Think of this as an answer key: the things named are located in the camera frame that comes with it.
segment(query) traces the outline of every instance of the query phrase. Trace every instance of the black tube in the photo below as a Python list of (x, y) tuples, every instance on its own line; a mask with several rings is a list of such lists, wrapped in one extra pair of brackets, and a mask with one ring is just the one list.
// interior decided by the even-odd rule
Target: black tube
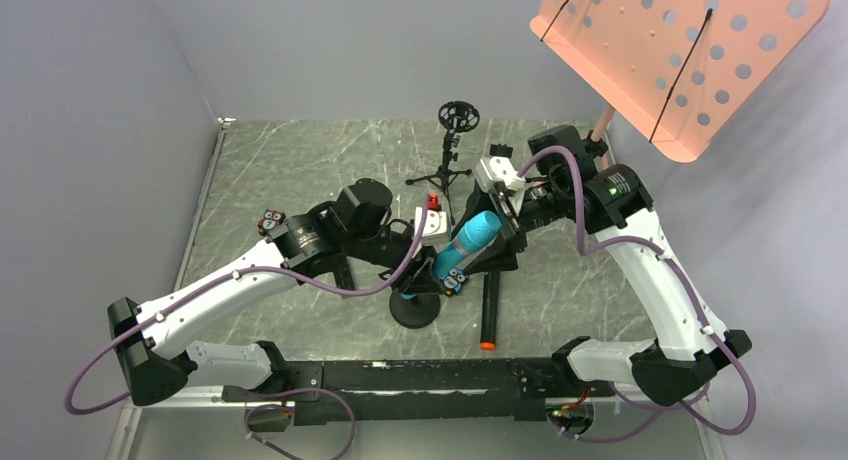
[(497, 348), (498, 300), (501, 293), (501, 272), (486, 272), (483, 277), (483, 315), (480, 321), (480, 348)]

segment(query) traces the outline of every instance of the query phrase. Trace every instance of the orange perforated panel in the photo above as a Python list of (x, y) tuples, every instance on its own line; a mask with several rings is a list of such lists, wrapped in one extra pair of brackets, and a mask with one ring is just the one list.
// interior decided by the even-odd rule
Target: orange perforated panel
[[(544, 0), (537, 36), (565, 0)], [(830, 0), (571, 0), (544, 38), (646, 137), (704, 21), (653, 143), (691, 162), (827, 12)]]

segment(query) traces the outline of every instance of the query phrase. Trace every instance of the wall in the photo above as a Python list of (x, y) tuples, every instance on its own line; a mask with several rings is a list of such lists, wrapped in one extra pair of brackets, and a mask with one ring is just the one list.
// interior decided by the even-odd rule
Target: wall
[[(217, 121), (152, 0), (0, 0), (0, 451), (99, 459), (64, 389), (106, 306), (173, 286)], [(77, 403), (126, 389), (114, 358)]]
[(530, 31), (542, 0), (157, 0), (215, 114), (238, 119), (595, 118)]
[[(848, 265), (848, 0), (775, 71), (692, 164), (674, 164), (620, 117), (617, 159), (657, 201), (689, 274), (754, 349), (750, 430), (725, 439), (732, 459), (845, 458), (844, 287)], [(745, 397), (732, 371), (711, 398), (725, 425)]]

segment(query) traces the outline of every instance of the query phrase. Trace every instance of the tabletop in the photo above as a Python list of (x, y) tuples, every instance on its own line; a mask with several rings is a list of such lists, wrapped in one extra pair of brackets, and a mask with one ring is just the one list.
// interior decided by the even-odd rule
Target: tabletop
[[(487, 120), (463, 134), (455, 169), (472, 168), (491, 143), (514, 147), (519, 168), (531, 155), (526, 140), (571, 123), (582, 134), (591, 124), (551, 120)], [(235, 121), (221, 147), (183, 285), (220, 268), (259, 239), (256, 223), (266, 208), (305, 213), (333, 199), (359, 178), (384, 183), (394, 195), (396, 217), (411, 219), (428, 184), (410, 177), (435, 172), (444, 130), (432, 120)], [(451, 186), (457, 219), (473, 177)], [(580, 335), (607, 341), (651, 338), (653, 328), (615, 261), (601, 252), (581, 257), (573, 222), (561, 220), (528, 234), (519, 270), (504, 272), (498, 348), (482, 351), (482, 275), (460, 295), (442, 298), (436, 321), (407, 330), (389, 314), (390, 290), (340, 298), (312, 286), (269, 297), (210, 329), (202, 340), (245, 345), (277, 344), (288, 360), (382, 360), (549, 356)], [(351, 260), (357, 288), (380, 280), (384, 270)], [(332, 284), (332, 275), (318, 278)]]

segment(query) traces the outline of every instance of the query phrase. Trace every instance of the black disc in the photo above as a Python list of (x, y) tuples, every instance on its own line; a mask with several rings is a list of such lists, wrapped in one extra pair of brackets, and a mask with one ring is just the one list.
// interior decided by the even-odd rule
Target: black disc
[(455, 100), (439, 109), (439, 123), (456, 133), (470, 132), (480, 123), (480, 112), (468, 102)]
[(441, 299), (435, 293), (422, 293), (413, 299), (403, 298), (400, 293), (392, 292), (389, 298), (389, 312), (402, 327), (423, 328), (433, 323), (442, 308)]

